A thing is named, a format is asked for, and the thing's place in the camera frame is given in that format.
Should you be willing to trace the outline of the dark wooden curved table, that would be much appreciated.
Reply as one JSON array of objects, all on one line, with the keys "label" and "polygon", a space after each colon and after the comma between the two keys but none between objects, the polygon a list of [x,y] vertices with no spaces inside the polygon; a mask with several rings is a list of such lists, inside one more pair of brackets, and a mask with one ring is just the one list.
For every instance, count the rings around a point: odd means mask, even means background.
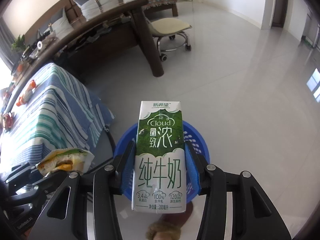
[{"label": "dark wooden curved table", "polygon": [[[155,77],[164,74],[153,36],[148,28],[143,7],[148,0],[120,3],[95,18],[77,26],[63,39],[55,33],[45,32],[31,46],[26,46],[23,62],[34,73],[44,63],[54,61],[78,76],[93,69],[95,63],[108,59],[126,49],[140,46]],[[55,36],[56,40],[36,59],[29,55],[39,41]]]}]

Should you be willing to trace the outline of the brown fuzzy slipper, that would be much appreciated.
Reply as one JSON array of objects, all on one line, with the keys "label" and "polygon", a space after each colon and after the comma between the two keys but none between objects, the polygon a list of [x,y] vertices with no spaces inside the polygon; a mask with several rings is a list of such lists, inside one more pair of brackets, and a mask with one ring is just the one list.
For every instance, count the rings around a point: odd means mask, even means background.
[{"label": "brown fuzzy slipper", "polygon": [[181,228],[191,217],[193,209],[193,202],[189,202],[183,213],[163,214],[159,220],[148,226],[148,230],[145,234],[146,239],[180,239]]}]

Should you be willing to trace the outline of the cream seat rolling stool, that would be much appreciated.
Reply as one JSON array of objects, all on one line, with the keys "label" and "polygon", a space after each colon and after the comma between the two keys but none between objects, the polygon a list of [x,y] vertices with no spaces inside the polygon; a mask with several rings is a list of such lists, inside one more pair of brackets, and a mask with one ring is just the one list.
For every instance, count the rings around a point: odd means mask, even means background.
[{"label": "cream seat rolling stool", "polygon": [[[167,55],[165,52],[176,51],[178,48],[184,47],[186,51],[191,51],[191,44],[188,34],[185,32],[192,28],[192,26],[184,22],[178,18],[161,18],[159,20],[151,22],[148,18],[145,18],[148,24],[148,28],[150,30],[153,38],[157,38],[156,47],[159,54],[159,58],[162,62],[167,60]],[[176,36],[180,36],[184,38],[184,42],[175,48],[172,49],[162,49],[161,48],[161,40],[163,38],[168,38],[173,41]]]}]

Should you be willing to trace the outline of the sandwich wrapper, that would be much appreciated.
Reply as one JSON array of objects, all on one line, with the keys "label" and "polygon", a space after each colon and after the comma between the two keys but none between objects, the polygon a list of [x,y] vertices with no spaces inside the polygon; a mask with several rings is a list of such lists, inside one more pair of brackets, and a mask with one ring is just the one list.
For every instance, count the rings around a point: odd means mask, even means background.
[{"label": "sandwich wrapper", "polygon": [[64,148],[50,152],[36,168],[44,177],[57,171],[84,174],[94,159],[94,154],[80,148]]}]

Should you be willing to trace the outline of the glass bowl with tape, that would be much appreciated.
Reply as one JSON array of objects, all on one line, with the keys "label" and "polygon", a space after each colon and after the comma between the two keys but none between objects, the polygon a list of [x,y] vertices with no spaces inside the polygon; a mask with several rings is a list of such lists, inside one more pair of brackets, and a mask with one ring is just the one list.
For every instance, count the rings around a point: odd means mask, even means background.
[{"label": "glass bowl with tape", "polygon": [[38,58],[54,41],[56,40],[55,36],[47,37],[43,41],[37,43],[36,48],[29,55],[32,59]]}]

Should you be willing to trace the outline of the grey white cushion left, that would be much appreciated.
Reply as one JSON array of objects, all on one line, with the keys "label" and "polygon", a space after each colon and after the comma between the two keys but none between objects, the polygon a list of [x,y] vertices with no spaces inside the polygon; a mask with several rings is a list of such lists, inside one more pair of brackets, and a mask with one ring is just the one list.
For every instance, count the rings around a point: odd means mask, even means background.
[{"label": "grey white cushion left", "polygon": [[43,35],[47,31],[54,32],[55,36],[61,40],[73,30],[74,28],[69,23],[65,8],[61,8],[38,29],[38,33]]}]

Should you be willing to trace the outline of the white green milk carton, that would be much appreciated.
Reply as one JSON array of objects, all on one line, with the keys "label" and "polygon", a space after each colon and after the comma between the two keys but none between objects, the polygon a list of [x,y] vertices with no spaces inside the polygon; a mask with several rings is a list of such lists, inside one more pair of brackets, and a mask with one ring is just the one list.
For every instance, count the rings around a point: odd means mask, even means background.
[{"label": "white green milk carton", "polygon": [[187,204],[186,172],[180,102],[142,101],[132,209],[148,213],[183,213]]}]

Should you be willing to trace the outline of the orange white snack wrapper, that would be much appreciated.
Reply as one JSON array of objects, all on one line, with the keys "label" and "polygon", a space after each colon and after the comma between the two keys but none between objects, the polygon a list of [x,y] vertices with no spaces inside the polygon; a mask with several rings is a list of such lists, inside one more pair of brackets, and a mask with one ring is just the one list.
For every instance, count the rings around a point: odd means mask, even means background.
[{"label": "orange white snack wrapper", "polygon": [[19,97],[19,100],[16,103],[16,106],[20,107],[21,105],[27,104],[31,99],[31,97],[33,96],[33,90],[35,88],[36,88],[36,82],[35,80],[31,80],[25,92],[22,94],[22,96]]}]

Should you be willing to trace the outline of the crushed red soda can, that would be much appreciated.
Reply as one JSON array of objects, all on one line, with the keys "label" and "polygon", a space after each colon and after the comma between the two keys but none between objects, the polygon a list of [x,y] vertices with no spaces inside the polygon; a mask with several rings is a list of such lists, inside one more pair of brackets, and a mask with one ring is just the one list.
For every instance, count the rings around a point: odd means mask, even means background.
[{"label": "crushed red soda can", "polygon": [[12,113],[4,113],[1,115],[1,125],[5,130],[12,128],[14,123],[14,116]]}]

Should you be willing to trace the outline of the potted green plant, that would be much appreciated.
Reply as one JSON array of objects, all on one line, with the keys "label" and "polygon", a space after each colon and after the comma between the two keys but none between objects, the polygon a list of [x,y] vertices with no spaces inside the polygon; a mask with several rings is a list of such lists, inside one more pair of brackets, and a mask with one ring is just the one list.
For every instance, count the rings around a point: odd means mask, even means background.
[{"label": "potted green plant", "polygon": [[13,51],[19,52],[19,53],[23,53],[26,49],[25,46],[25,36],[24,35],[19,35],[18,38],[16,38],[13,42],[13,44],[11,45],[11,49]]}]

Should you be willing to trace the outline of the blue green striped tablecloth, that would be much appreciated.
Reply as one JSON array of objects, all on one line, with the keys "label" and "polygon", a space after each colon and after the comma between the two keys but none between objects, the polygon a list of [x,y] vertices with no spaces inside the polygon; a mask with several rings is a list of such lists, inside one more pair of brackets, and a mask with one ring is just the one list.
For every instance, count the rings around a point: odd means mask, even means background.
[{"label": "blue green striped tablecloth", "polygon": [[92,152],[113,113],[72,74],[54,63],[33,77],[29,102],[15,106],[12,128],[1,136],[1,172],[19,163],[36,165],[57,149]]}]

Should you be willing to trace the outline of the brown wooden sofa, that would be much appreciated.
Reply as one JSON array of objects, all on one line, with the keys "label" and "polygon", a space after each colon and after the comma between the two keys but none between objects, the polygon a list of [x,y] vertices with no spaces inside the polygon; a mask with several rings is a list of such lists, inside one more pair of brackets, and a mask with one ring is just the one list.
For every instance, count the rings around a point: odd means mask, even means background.
[{"label": "brown wooden sofa", "polygon": [[[119,0],[119,5],[120,3],[127,3],[130,1],[132,0]],[[148,0],[148,4],[143,7],[143,10],[152,11],[154,9],[159,11],[171,9],[172,15],[177,17],[177,2],[178,0]],[[61,8],[65,8],[69,23],[74,29],[82,23],[87,22],[82,15],[80,8],[73,0],[59,0],[49,10],[47,10],[24,34],[26,46],[31,46],[33,43],[37,42],[37,39],[43,36],[39,35],[38,29]]]}]

